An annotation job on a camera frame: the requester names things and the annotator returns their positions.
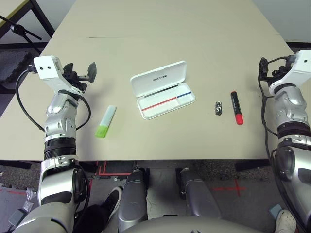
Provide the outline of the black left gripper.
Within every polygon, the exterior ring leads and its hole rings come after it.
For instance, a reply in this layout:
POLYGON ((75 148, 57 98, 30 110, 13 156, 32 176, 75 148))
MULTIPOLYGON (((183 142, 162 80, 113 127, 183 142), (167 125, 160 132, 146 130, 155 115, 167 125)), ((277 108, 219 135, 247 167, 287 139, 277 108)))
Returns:
POLYGON ((87 70, 87 75, 78 76, 75 71, 73 71, 73 63, 66 64, 63 67, 64 73, 63 77, 73 86, 79 90, 86 90, 87 84, 89 81, 93 83, 97 75, 97 67, 95 62, 91 63, 87 70))

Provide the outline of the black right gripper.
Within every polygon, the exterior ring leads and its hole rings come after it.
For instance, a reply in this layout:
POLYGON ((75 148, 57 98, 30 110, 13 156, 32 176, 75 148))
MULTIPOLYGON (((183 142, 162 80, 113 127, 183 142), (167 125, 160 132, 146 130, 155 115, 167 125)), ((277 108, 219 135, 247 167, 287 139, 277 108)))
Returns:
MULTIPOLYGON (((268 83, 275 83, 278 80, 281 80, 290 70, 291 65, 280 66, 278 70, 272 72, 272 77, 268 83)), ((259 62, 259 73, 267 74, 268 73, 268 61, 266 58, 262 57, 259 62)))

